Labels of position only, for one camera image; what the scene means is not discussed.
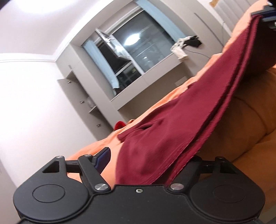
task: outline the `red object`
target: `red object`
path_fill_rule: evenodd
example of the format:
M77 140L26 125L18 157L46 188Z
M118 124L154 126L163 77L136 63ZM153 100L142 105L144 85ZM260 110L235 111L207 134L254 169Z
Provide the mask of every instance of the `red object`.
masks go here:
M116 183L169 185L210 136L243 76L276 64L276 32L254 16L244 32L188 90L118 135Z
M123 121L118 121L118 122L115 124L114 131L116 131L116 130L118 130L118 129L121 129L121 128L125 127L125 126L126 126L125 122L123 122Z

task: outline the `ceiling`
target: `ceiling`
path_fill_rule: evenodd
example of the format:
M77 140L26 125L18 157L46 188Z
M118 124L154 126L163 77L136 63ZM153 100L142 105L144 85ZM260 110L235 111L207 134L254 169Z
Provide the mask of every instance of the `ceiling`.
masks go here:
M0 10L0 54L53 55L101 0L11 0Z

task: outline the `curtain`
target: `curtain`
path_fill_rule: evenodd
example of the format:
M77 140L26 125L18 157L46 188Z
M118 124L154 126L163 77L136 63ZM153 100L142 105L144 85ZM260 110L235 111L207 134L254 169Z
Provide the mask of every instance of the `curtain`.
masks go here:
M136 4L144 9L152 18L154 18L175 42L177 42L179 38L186 37L186 35L163 12L161 12L149 1L136 0Z
M110 85L113 89L119 88L119 81L117 77L115 76L115 73L113 72L112 68L110 67L109 63L105 59L105 57L102 55L99 48L96 46L96 44L92 40L87 40L83 44L83 48L87 51L87 53L90 55L92 60L95 62L95 64L98 66L98 68L101 70L101 72L104 74Z

